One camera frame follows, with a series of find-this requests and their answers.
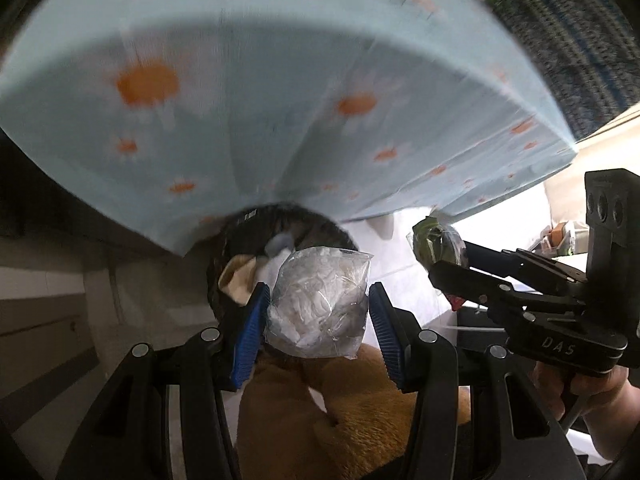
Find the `metal screw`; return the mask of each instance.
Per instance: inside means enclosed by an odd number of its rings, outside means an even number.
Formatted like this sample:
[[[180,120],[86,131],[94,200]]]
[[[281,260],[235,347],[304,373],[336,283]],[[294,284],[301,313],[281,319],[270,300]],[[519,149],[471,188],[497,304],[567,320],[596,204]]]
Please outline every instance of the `metal screw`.
[[[505,357],[507,357],[507,351],[500,345],[493,345],[491,348],[489,348],[489,352],[496,359],[504,359]]]
[[[206,328],[200,332],[200,338],[203,341],[215,341],[220,337],[220,330],[217,328]]]
[[[607,201],[607,196],[605,194],[601,194],[598,199],[598,216],[600,220],[605,222],[607,220],[607,216],[609,215],[609,202]]]
[[[146,343],[138,343],[131,349],[133,357],[144,357],[149,352],[149,345]]]
[[[616,199],[616,203],[613,206],[613,219],[618,227],[622,225],[622,221],[625,219],[624,206],[619,198]]]
[[[593,213],[593,210],[596,209],[596,201],[591,193],[587,195],[587,211],[589,214]]]
[[[435,343],[438,340],[438,334],[433,330],[421,330],[418,337],[420,341],[424,341],[425,343]]]

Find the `orange flower print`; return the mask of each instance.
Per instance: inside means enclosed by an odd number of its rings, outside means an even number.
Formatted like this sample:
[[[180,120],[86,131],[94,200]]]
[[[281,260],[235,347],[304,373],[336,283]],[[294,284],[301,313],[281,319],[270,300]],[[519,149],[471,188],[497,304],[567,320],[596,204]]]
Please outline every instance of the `orange flower print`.
[[[158,118],[175,128],[175,109],[204,117],[222,93],[222,49],[215,36],[183,38],[173,44],[163,36],[125,35],[122,47],[108,54],[78,59],[86,74],[79,91],[103,99],[103,113],[149,124]]]
[[[169,188],[169,191],[176,195],[183,195],[196,189],[196,183],[192,180],[176,180]]]
[[[350,117],[368,114],[378,104],[378,99],[370,92],[362,92],[342,98],[337,105],[340,114]]]
[[[133,155],[138,152],[138,144],[133,139],[119,139],[116,151],[121,155]]]
[[[376,162],[387,162],[389,160],[394,160],[397,156],[398,150],[396,148],[387,148],[386,150],[377,152],[373,160]]]
[[[509,82],[506,70],[498,64],[491,65],[489,67],[489,73],[497,77],[503,84],[507,84]]]
[[[533,117],[522,121],[520,124],[516,124],[512,129],[511,133],[513,135],[523,134],[524,132],[528,132],[534,124]]]
[[[180,91],[176,71],[161,59],[127,66],[115,81],[122,101],[130,107],[153,107]]]
[[[436,176],[436,175],[440,175],[443,174],[445,171],[447,171],[447,167],[444,164],[439,165],[437,168],[433,168],[429,174],[431,176]]]
[[[206,216],[203,216],[200,220],[198,220],[198,224],[199,225],[208,225],[208,224],[211,224],[211,223],[215,222],[219,218],[220,218],[219,216],[215,216],[215,215],[206,215]]]
[[[320,120],[344,136],[379,131],[390,114],[409,102],[403,88],[404,79],[374,70],[332,78],[319,104]]]
[[[423,10],[427,12],[436,12],[438,10],[438,6],[433,3],[431,0],[411,0],[415,5],[421,7]]]

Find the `blue cloth with daisy pattern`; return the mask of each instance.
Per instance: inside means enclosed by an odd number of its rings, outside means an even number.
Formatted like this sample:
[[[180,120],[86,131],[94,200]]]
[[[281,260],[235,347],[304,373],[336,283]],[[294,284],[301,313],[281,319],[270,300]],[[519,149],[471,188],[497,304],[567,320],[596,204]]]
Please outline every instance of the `blue cloth with daisy pattern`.
[[[575,156],[477,0],[45,0],[4,58],[0,126],[178,254],[266,203],[459,217]]]

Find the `plastic bag with white tissue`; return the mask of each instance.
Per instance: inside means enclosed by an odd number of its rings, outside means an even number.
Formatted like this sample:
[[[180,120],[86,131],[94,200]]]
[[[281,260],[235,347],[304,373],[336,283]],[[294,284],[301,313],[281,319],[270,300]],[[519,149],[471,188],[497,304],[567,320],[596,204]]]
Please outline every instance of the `plastic bag with white tissue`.
[[[296,357],[354,358],[367,321],[372,257],[329,247],[292,253],[271,295],[267,343]]]

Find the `red object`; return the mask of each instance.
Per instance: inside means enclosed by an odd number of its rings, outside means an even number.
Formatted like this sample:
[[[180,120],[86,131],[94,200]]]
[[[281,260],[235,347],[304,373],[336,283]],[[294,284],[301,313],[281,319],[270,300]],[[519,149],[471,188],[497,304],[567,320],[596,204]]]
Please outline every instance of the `red object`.
[[[459,298],[457,296],[452,296],[451,294],[445,294],[444,297],[447,298],[447,300],[451,304],[451,309],[452,309],[453,312],[459,311],[462,308],[462,305],[466,301],[464,298]]]

